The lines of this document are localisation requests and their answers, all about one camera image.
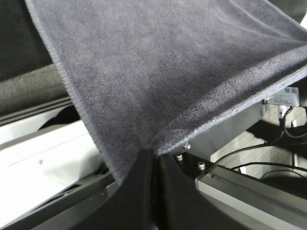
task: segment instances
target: white sticker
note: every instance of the white sticker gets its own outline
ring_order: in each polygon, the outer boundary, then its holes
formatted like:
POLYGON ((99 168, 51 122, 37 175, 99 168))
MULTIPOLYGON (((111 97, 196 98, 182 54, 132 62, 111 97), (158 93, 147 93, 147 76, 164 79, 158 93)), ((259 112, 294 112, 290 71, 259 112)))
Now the white sticker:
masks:
POLYGON ((286 87, 276 94, 267 98, 268 104, 279 104, 287 106, 299 106, 299 93, 297 87, 286 87))

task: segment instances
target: gray towel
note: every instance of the gray towel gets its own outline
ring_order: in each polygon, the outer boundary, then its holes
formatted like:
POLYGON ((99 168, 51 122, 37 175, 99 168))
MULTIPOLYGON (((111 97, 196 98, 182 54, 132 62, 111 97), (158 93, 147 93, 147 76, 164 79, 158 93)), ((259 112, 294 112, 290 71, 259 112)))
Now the gray towel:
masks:
POLYGON ((307 32, 266 0, 26 0, 118 182, 307 74, 307 32))

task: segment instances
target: screw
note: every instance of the screw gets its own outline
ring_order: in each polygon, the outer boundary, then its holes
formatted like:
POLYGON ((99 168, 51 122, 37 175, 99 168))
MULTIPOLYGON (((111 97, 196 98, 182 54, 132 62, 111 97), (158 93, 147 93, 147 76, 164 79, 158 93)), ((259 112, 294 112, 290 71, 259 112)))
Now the screw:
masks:
POLYGON ((187 144, 184 145, 184 148, 185 148, 186 150, 189 150, 189 149, 191 148, 191 145, 190 145, 189 143, 187 143, 187 144))
POLYGON ((204 162, 198 162, 198 169, 199 170, 205 170, 206 168, 206 165, 204 162))
POLYGON ((177 158, 177 161, 182 161, 183 160, 182 154, 177 154, 176 158, 177 158))

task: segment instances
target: barcode label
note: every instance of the barcode label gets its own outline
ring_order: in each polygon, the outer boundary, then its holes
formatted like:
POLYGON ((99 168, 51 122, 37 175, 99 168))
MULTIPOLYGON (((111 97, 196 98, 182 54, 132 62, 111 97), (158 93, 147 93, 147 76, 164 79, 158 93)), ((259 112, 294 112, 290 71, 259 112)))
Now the barcode label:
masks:
POLYGON ((267 98, 268 104, 279 104, 287 106, 299 106, 299 92, 297 87, 286 87, 276 94, 267 98))

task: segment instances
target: black cable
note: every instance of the black cable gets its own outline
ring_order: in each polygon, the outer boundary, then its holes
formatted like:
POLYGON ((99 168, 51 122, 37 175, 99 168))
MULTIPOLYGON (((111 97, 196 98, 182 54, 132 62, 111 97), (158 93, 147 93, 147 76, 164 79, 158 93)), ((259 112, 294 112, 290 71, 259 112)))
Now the black cable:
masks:
POLYGON ((233 151, 233 152, 230 152, 224 156, 222 156, 220 159, 218 159, 214 165, 217 165, 220 161, 224 160, 225 158, 231 156, 231 155, 234 155, 236 153, 239 153, 239 152, 243 152, 243 151, 246 151, 246 150, 254 150, 254 149, 258 149, 258 148, 263 148, 263 147, 268 147, 268 146, 274 146, 273 144, 276 143, 277 141, 279 141, 281 138, 283 137, 283 131, 281 132, 281 134, 279 135, 278 138, 276 138, 274 141, 272 141, 271 143, 264 143, 264 144, 259 144, 259 145, 253 145, 253 146, 249 146, 249 147, 246 147, 246 148, 242 148, 242 149, 238 149, 236 151, 233 151))
POLYGON ((289 113, 291 113, 292 111, 293 111, 293 107, 290 107, 290 108, 287 110, 287 112, 284 114, 283 119, 281 119, 281 121, 280 121, 280 125, 281 125, 281 127, 282 127, 284 133, 285 133, 287 136, 291 137, 291 138, 301 138, 301 137, 306 136, 306 135, 307 135, 307 131, 306 131, 305 133, 302 133, 302 134, 296 136, 296 135, 291 134, 291 133, 287 130, 287 128, 286 128, 286 117, 287 117, 287 115, 288 115, 289 113))
POLYGON ((302 174, 299 174, 298 172, 294 172, 294 171, 291 171, 291 170, 286 170, 286 169, 279 169, 279 170, 272 170, 272 171, 269 171, 269 172, 266 172, 264 175, 262 175, 261 178, 259 178, 259 180, 261 180, 263 177, 265 177, 266 175, 270 174, 270 173, 275 173, 275 172, 289 172, 289 173, 294 173, 296 175, 299 175, 300 177, 304 177, 302 174))
POLYGON ((297 169, 297 170, 300 170, 300 171, 307 172, 307 169, 305 169, 305 168, 301 168, 301 167, 297 167, 297 166, 293 166, 293 165, 289 165, 289 164, 281 164, 281 163, 273 163, 273 162, 250 162, 250 163, 238 165, 238 166, 233 167, 231 169, 235 170, 235 169, 239 169, 241 167, 250 166, 250 165, 254 165, 254 164, 280 166, 280 167, 285 167, 285 168, 290 168, 290 169, 297 169))

